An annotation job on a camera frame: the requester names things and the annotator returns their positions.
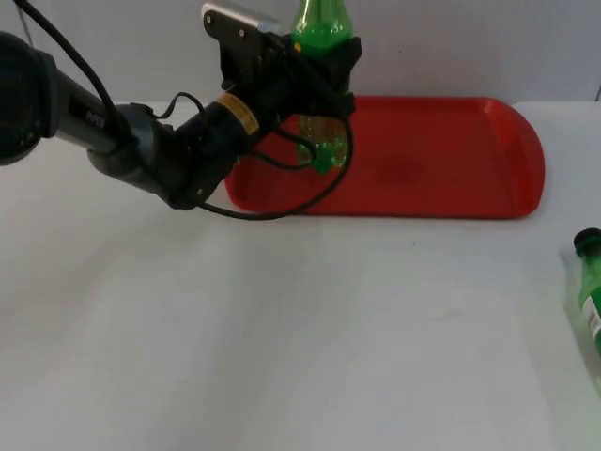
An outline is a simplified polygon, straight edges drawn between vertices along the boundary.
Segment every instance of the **bottle label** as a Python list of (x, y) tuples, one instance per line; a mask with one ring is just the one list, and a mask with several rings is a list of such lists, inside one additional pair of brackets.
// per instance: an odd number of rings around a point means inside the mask
[(593, 298), (590, 297), (586, 300), (586, 303), (582, 306), (582, 313), (584, 313), (584, 317), (589, 324), (593, 340), (596, 340), (599, 334), (601, 334), (601, 316), (594, 304)]

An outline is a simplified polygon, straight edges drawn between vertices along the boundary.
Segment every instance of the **yellow label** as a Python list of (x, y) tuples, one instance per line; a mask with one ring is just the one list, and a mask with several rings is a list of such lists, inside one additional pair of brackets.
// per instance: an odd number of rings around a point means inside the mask
[(217, 103), (227, 108), (239, 120), (249, 136), (259, 130), (259, 121), (256, 120), (248, 105), (238, 97), (226, 92), (217, 100)]

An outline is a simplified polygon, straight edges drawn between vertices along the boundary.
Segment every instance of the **green bottle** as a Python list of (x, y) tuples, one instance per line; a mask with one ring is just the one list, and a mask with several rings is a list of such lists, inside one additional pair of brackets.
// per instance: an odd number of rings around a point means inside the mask
[[(302, 0), (292, 37), (297, 50), (308, 56), (322, 56), (352, 38), (353, 24), (345, 0)], [(316, 171), (325, 174), (347, 158), (347, 136), (343, 123), (331, 117), (302, 116), (300, 136), (316, 145)], [(299, 147), (300, 163), (311, 161), (311, 153)]]
[(582, 287), (578, 305), (601, 355), (601, 230), (588, 228), (574, 238), (576, 252), (583, 261)]

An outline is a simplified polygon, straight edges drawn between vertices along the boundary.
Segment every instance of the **bottle cap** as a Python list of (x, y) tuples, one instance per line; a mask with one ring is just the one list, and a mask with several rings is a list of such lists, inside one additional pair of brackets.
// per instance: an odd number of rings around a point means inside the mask
[(587, 228), (574, 238), (576, 253), (581, 257), (591, 257), (601, 254), (601, 230)]

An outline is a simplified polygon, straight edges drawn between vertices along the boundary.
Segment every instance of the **white background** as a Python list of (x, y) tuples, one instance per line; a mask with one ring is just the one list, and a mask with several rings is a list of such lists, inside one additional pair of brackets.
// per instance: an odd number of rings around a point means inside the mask
[[(300, 4), (240, 1), (286, 26)], [(0, 28), (14, 29), (12, 2), (5, 2)], [(183, 89), (208, 100), (219, 88), (217, 44), (200, 24), (201, 0), (35, 4), (117, 99), (165, 101)], [(347, 7), (365, 51), (353, 77), (359, 93), (592, 100), (601, 83), (598, 0), (347, 0)], [(47, 38), (35, 36), (76, 74)]]
[(566, 266), (601, 104), (517, 109), (548, 168), (522, 221), (176, 212), (59, 140), (3, 169), (1, 449), (598, 451)]

